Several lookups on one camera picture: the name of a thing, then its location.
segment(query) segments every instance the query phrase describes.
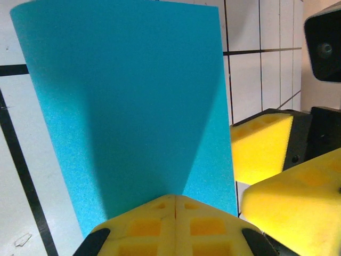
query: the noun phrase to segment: yellow foam cutout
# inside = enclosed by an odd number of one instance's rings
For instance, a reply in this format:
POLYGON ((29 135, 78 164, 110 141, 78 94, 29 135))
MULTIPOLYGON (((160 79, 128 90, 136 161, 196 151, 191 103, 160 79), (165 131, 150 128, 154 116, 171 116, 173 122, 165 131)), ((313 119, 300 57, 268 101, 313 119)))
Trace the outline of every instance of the yellow foam cutout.
POLYGON ((98 256, 253 256, 254 225, 185 196, 166 195, 97 226, 110 234, 98 256))
POLYGON ((250 186, 242 213, 304 256, 341 253, 341 149, 250 186))
POLYGON ((293 116, 266 114, 231 126, 234 178, 255 184, 283 170, 293 116))

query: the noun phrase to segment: white tiled wall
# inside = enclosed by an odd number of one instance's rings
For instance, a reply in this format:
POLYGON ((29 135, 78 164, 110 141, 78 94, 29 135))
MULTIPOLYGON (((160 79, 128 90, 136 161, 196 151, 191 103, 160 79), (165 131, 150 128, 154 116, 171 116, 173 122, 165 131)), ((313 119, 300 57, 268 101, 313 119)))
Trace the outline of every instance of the white tiled wall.
MULTIPOLYGON (((301 0, 165 1, 219 8, 230 124, 267 108, 300 110, 302 51, 279 49, 302 46, 301 0)), ((27 0, 0 0, 0 66, 25 64, 9 16, 10 8, 22 2, 27 0)), ((0 77, 0 89, 57 251, 71 255, 83 238, 30 77, 0 77)), ((0 213, 5 227, 0 234, 0 254, 46 255, 2 132, 0 174, 1 205, 6 208, 0 213), (15 241, 25 234, 32 236, 23 247, 16 247, 15 241)), ((237 187, 240 201, 247 185, 239 183, 237 187)))
POLYGON ((262 55, 263 109, 280 106, 280 52, 264 52, 262 55))
POLYGON ((258 0, 226 0, 230 51, 259 49, 258 10, 258 0))
POLYGON ((230 56, 233 120, 241 121, 262 111, 259 53, 230 56))

